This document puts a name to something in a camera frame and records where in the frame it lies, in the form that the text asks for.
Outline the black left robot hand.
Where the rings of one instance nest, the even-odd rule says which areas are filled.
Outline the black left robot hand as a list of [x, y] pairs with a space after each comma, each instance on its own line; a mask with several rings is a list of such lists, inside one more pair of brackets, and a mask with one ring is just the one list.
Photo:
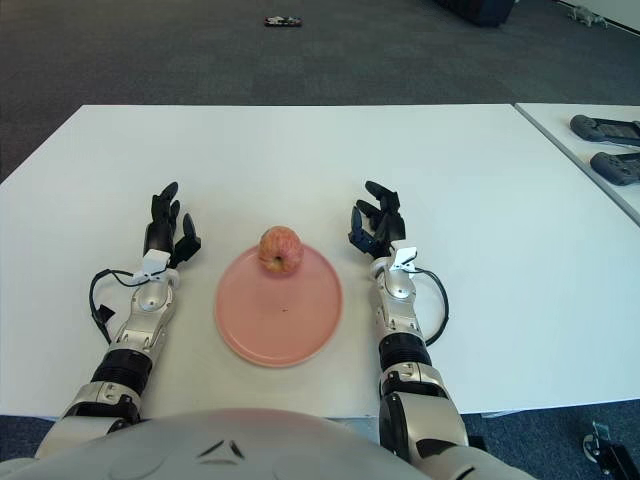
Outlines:
[[182, 220], [183, 237], [174, 242], [180, 202], [175, 200], [179, 185], [172, 182], [158, 195], [152, 196], [151, 219], [145, 231], [143, 253], [158, 250], [169, 254], [167, 266], [175, 269], [180, 263], [190, 260], [201, 248], [194, 221], [189, 213]]

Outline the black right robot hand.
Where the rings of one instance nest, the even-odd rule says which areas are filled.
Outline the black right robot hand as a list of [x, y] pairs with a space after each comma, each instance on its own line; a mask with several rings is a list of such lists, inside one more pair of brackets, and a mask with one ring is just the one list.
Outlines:
[[349, 242], [372, 258], [387, 257], [391, 243], [406, 239], [405, 223], [399, 212], [397, 192], [368, 180], [365, 189], [379, 202], [379, 206], [357, 200], [351, 213]]

